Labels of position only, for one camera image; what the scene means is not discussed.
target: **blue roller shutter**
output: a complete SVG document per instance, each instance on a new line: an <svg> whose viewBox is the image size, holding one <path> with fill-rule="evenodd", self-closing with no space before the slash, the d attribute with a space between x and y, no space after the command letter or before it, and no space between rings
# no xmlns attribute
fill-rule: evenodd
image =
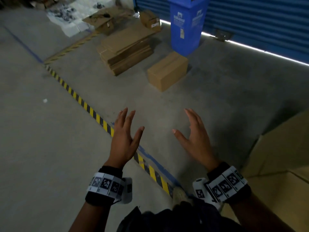
<svg viewBox="0 0 309 232"><path fill-rule="evenodd" d="M168 0L135 0L170 21ZM211 0L204 31L233 33L231 40L309 63L309 0Z"/></svg>

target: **gray floor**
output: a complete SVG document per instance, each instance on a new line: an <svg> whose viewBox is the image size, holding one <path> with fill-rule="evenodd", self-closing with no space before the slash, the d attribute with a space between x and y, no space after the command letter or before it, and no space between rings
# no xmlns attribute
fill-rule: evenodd
<svg viewBox="0 0 309 232"><path fill-rule="evenodd" d="M42 60L88 34L67 38L43 11L2 11L0 19ZM167 26L151 38L155 53L118 77L95 50L102 37L51 67L110 122L120 109L136 109L132 130L145 126L141 145L188 191L206 171L172 134L172 128L189 134L183 108L200 114L219 157L240 167L279 113L287 117L309 107L306 66L205 37L188 57L186 77L161 93L149 85L146 70L172 51ZM0 51L0 231L67 231L111 138L3 27ZM124 175L133 178L133 202L112 207L107 231L136 205L153 212L171 206L133 161Z"/></svg>

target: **blue recycling bin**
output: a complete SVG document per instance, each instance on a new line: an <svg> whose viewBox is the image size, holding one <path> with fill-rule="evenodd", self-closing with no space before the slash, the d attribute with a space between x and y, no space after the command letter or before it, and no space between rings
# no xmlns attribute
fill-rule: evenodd
<svg viewBox="0 0 309 232"><path fill-rule="evenodd" d="M200 42L210 0L168 0L171 13L172 48L187 56Z"/></svg>

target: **yellow and black hazard tape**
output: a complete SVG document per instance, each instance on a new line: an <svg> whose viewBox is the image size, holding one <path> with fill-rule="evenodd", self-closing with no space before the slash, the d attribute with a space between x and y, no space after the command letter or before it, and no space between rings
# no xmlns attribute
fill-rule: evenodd
<svg viewBox="0 0 309 232"><path fill-rule="evenodd" d="M66 89L66 91L71 94L71 96L81 105L95 121L103 127L103 129L109 133L110 136L114 136L114 129L111 127L108 122L103 120L103 118L96 113L91 106L89 106L50 66L45 65L46 70L59 82L59 84ZM139 164L146 173L166 192L168 195L173 197L173 187L167 183L162 176L151 166L145 159L138 154L134 154L133 159Z"/></svg>
<svg viewBox="0 0 309 232"><path fill-rule="evenodd" d="M51 62L54 62L56 60L58 60L59 58L61 58L62 56L65 56L68 52L71 52L72 50L75 50L76 48L80 47L81 45L83 45L84 43L86 43L87 41L90 41L92 38L96 37L97 35L99 35L100 33L98 31L94 31L93 33L91 33L89 36L75 42L73 45L65 48L64 50L62 50L61 52L53 55L52 57L46 59L44 61L44 64L50 64Z"/></svg>

